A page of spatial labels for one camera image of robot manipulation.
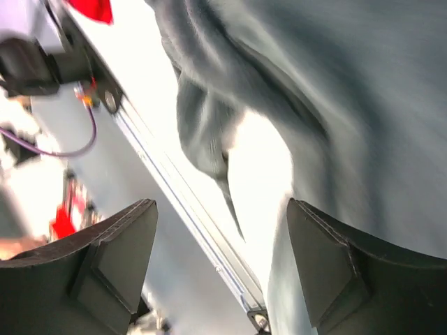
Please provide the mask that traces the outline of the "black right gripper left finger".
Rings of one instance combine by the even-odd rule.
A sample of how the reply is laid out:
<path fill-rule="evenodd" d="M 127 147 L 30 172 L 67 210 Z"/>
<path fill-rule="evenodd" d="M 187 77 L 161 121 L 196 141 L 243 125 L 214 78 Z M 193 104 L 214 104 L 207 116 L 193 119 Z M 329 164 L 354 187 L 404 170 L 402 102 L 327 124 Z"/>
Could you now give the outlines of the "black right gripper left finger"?
<path fill-rule="evenodd" d="M 156 233 L 153 200 L 1 262 L 2 334 L 125 334 Z"/>

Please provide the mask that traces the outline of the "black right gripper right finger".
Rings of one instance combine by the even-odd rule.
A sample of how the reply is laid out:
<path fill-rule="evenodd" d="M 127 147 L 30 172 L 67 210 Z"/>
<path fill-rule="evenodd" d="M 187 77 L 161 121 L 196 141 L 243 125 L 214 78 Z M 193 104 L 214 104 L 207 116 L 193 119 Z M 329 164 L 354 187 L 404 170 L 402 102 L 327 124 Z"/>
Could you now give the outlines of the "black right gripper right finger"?
<path fill-rule="evenodd" d="M 410 251 L 290 200 L 289 236 L 319 334 L 445 334 L 446 260 Z"/>

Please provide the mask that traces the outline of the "white pillow yellow edge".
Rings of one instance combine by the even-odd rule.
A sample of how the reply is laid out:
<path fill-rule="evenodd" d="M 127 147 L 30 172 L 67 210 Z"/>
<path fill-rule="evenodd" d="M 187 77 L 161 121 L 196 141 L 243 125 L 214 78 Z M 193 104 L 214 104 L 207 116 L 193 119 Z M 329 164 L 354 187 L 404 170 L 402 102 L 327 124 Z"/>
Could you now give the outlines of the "white pillow yellow edge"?
<path fill-rule="evenodd" d="M 267 117 L 246 109 L 227 153 L 229 189 L 244 239 L 270 253 L 292 193 L 290 151 Z"/>

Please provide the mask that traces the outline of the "grey plush pillowcase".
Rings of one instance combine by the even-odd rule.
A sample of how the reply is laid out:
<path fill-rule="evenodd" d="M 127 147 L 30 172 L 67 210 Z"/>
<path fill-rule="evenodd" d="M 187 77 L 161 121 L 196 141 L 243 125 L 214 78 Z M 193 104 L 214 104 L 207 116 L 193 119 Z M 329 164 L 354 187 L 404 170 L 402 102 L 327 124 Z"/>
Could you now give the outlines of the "grey plush pillowcase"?
<path fill-rule="evenodd" d="M 273 249 L 247 244 L 273 334 L 319 334 L 291 246 L 290 200 L 446 260 L 445 1 L 149 6 L 177 76 L 182 151 L 218 183 L 243 239 L 228 181 L 238 118 L 267 117 L 290 151 L 292 193 Z"/>

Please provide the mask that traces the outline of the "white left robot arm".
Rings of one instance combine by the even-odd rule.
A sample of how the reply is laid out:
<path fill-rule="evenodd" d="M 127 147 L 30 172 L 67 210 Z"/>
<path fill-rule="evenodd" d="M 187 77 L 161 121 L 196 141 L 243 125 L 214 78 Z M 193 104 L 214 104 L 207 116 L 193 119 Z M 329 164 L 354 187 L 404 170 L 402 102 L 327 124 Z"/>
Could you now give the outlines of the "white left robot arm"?
<path fill-rule="evenodd" d="M 49 96 L 60 86 L 90 80 L 91 63 L 62 29 L 68 17 L 65 1 L 1 2 L 1 88 L 7 97 Z M 62 50 L 47 52 L 38 35 L 51 24 Z"/>

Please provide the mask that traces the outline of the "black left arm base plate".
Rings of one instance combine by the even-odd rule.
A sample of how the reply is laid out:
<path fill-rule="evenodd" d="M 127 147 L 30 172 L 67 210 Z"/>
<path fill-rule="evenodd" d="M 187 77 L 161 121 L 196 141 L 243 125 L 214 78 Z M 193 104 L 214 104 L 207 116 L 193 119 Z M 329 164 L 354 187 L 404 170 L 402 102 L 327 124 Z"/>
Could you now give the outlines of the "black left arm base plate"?
<path fill-rule="evenodd" d="M 44 1 L 62 42 L 62 51 L 50 52 L 48 58 L 60 84 L 79 82 L 83 94 L 101 101 L 110 114 L 121 106 L 124 92 L 115 76 L 83 34 L 72 16 L 58 1 Z"/>

